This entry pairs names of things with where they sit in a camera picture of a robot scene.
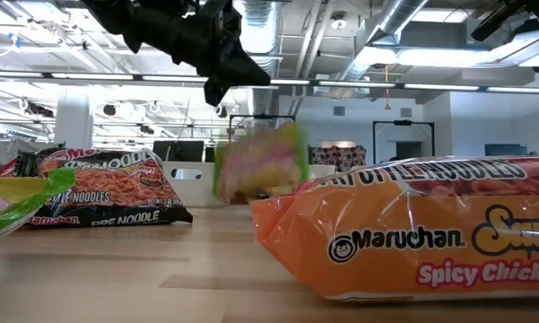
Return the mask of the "green lime chili noodle pack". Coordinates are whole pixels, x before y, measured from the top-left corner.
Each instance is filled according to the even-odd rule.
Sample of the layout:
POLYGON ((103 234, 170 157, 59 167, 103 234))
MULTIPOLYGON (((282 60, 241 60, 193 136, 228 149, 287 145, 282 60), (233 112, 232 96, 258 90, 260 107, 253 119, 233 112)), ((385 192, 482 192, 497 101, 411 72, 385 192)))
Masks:
POLYGON ((213 195, 246 204, 291 193, 309 179, 306 138, 295 122, 258 129, 216 149, 213 195))
POLYGON ((73 169, 52 170, 45 178, 0 177, 0 239, 22 227, 51 197, 74 184, 73 169))

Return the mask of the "grey fabric cover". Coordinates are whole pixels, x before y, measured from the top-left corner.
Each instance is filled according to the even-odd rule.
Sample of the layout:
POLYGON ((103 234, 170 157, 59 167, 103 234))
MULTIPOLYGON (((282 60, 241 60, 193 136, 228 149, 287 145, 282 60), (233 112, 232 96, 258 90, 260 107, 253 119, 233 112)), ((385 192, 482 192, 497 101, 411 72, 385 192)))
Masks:
POLYGON ((35 153, 47 148, 55 148, 53 143, 26 142, 22 140, 0 141, 0 166, 4 166, 17 157, 19 151, 35 153))

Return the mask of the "white plastic bin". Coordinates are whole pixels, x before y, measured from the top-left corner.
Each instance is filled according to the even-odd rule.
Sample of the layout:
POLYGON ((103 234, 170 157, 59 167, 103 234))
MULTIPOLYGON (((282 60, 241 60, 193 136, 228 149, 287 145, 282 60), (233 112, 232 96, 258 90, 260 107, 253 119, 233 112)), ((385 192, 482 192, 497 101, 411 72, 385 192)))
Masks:
POLYGON ((185 207, 222 206, 213 195, 211 162, 164 161, 163 173, 185 207))
POLYGON ((335 174, 334 165, 314 164, 309 165, 309 179, 318 179, 335 174))

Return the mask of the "dark wall screen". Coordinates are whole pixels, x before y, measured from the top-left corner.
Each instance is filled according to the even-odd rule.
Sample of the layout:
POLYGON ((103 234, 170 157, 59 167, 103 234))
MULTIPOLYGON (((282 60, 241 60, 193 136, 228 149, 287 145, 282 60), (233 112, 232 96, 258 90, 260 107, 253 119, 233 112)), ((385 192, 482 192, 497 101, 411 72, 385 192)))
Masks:
POLYGON ((525 144, 486 144, 484 146, 486 156, 522 156, 528 155, 525 144))

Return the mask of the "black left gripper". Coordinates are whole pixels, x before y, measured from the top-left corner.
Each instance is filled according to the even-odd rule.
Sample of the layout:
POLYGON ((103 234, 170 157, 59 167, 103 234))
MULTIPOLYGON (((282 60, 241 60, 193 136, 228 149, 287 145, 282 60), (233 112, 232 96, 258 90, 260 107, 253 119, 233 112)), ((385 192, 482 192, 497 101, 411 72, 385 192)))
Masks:
POLYGON ((271 76, 239 42, 240 15, 232 0, 138 0, 125 43, 133 52, 143 44, 168 54, 175 64, 192 65, 207 76, 204 98, 217 106, 231 86, 267 86, 271 76))

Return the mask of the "white column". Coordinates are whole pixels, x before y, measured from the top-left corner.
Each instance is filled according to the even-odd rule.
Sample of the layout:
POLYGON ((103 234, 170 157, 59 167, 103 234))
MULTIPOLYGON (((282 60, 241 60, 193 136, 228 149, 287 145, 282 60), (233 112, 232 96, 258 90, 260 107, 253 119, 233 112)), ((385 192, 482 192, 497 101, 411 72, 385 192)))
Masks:
POLYGON ((81 86, 61 86, 57 100, 55 142, 68 148, 91 148, 93 110, 81 86))

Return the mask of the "long horizontal light bar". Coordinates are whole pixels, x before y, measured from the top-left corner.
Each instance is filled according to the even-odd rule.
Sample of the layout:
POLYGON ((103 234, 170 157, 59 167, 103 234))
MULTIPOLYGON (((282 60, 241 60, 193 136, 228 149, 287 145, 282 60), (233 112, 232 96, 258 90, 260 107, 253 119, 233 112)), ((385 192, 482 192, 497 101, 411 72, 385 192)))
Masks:
MULTIPOLYGON (((0 70, 0 81, 56 84, 88 83, 139 86, 183 86, 186 84, 202 85, 206 83, 207 79, 201 76, 190 75, 50 73, 0 70)), ((269 88, 277 86, 303 86, 327 88, 387 89, 432 92, 484 92, 539 95, 539 87, 395 83, 370 81, 349 82, 318 79, 273 79, 267 86, 269 88)))

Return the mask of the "black fire noodle pack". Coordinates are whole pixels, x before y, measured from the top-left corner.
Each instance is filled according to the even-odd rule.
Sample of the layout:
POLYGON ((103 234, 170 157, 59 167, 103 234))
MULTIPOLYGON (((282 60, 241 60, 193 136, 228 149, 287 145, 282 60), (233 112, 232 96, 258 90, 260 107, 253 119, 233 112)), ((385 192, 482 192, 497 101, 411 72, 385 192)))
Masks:
POLYGON ((51 197, 29 220, 30 226, 106 227, 191 223, 167 181, 161 158, 150 150, 107 151, 48 148, 19 152, 16 177, 46 177, 52 170, 74 170, 75 183, 51 197))

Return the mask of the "black frame stand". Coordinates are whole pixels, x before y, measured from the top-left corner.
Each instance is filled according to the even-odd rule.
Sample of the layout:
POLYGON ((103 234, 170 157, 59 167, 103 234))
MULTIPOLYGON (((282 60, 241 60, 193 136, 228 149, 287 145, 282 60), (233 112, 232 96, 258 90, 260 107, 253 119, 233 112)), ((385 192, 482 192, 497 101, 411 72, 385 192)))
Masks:
POLYGON ((372 122, 372 163, 436 155, 434 122, 409 119, 372 122))

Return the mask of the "black computer monitor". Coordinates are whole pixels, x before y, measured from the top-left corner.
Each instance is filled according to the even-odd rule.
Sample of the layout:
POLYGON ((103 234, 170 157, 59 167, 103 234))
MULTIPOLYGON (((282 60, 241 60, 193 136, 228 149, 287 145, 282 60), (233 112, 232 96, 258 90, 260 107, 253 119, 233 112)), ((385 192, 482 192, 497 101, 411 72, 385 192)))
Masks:
POLYGON ((201 162, 204 141, 154 141, 152 151, 164 162, 201 162))

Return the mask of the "dotted patterned fabric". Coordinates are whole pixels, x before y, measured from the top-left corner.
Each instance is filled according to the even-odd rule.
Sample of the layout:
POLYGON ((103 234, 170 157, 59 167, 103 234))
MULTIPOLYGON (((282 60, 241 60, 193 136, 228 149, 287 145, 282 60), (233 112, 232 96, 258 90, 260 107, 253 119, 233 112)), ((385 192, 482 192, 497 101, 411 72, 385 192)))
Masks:
POLYGON ((336 172, 343 172, 357 166, 366 165, 367 150, 362 145, 354 147, 309 147, 309 163, 334 166, 336 172))

